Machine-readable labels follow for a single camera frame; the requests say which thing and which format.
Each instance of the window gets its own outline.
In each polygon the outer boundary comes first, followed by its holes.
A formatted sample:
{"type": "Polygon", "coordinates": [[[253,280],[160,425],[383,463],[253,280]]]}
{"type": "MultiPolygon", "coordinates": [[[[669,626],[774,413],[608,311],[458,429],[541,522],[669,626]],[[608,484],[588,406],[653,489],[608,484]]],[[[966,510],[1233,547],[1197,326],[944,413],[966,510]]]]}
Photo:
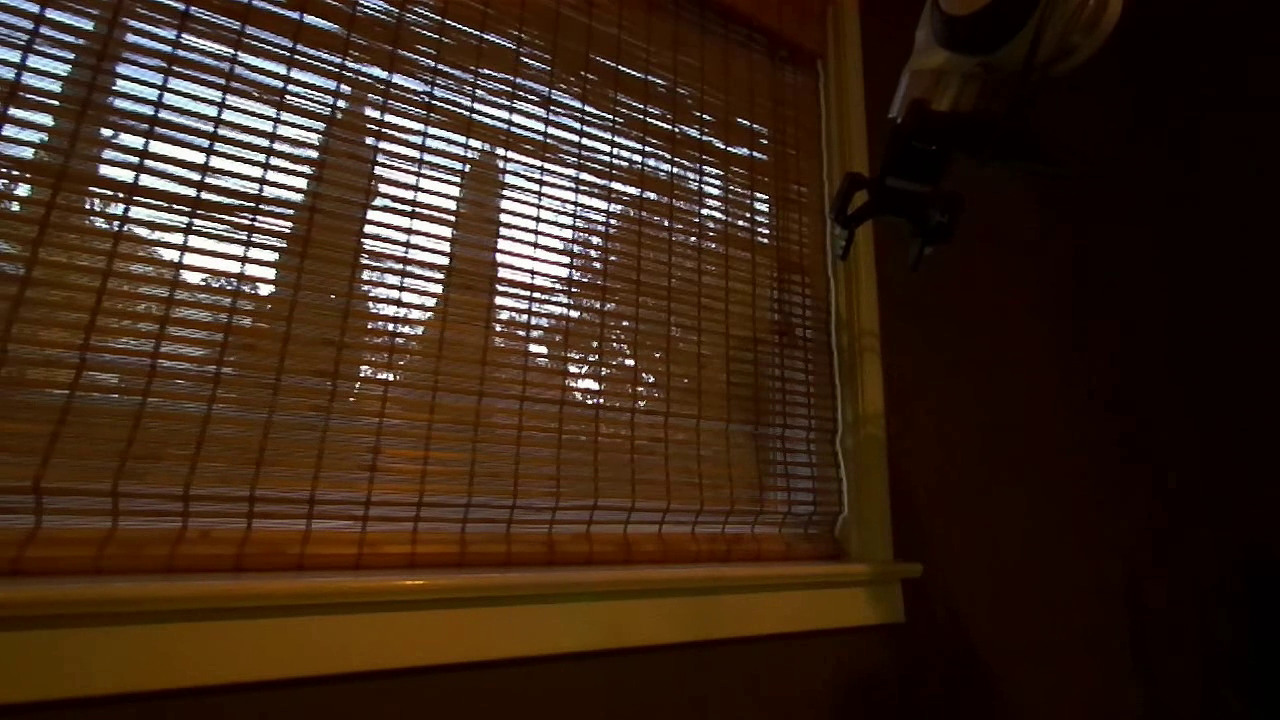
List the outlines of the window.
{"type": "Polygon", "coordinates": [[[0,570],[97,578],[0,593],[0,701],[895,619],[841,47],[687,0],[11,0],[0,570]]]}

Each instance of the wooden window frame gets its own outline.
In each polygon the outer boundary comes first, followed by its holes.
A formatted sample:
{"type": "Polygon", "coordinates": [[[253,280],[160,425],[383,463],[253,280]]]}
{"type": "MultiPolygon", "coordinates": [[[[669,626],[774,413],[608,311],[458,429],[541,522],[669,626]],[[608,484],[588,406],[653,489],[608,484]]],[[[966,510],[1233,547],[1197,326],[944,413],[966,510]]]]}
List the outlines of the wooden window frame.
{"type": "MultiPolygon", "coordinates": [[[[858,0],[826,17],[826,177],[867,168],[858,0]]],[[[874,245],[837,268],[847,558],[89,575],[0,587],[0,705],[899,624],[874,245]]]]}

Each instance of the dark wall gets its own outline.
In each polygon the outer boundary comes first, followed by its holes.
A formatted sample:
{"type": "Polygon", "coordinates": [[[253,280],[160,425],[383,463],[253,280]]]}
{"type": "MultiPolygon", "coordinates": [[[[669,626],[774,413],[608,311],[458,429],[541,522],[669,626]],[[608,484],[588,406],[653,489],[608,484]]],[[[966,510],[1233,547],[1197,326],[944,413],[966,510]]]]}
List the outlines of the dark wall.
{"type": "MultiPolygon", "coordinates": [[[[915,18],[867,5],[874,103],[915,18]]],[[[1130,0],[1030,106],[1059,168],[957,168],[885,230],[913,624],[44,708],[40,715],[1280,715],[1280,8],[1130,0]]]]}
{"type": "Polygon", "coordinates": [[[899,715],[895,630],[831,630],[751,643],[572,654],[534,664],[478,664],[438,672],[258,685],[233,693],[123,696],[99,705],[26,708],[33,720],[123,715],[899,715]]]}

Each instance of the woven shade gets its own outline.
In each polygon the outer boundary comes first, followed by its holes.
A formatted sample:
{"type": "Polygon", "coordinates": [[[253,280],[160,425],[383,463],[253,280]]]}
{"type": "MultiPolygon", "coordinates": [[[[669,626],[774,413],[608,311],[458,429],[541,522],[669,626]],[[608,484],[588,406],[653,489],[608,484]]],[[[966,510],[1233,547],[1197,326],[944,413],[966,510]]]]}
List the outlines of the woven shade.
{"type": "Polygon", "coordinates": [[[9,0],[0,566],[798,558],[812,59],[682,0],[9,0]]]}

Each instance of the white window sill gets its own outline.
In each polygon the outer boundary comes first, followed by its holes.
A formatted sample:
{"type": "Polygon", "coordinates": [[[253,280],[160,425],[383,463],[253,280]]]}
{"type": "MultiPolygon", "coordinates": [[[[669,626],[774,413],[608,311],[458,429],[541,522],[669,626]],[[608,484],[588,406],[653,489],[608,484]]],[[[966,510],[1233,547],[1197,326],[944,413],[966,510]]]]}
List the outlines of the white window sill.
{"type": "Polygon", "coordinates": [[[895,624],[905,564],[90,575],[0,593],[0,705],[895,624]]]}

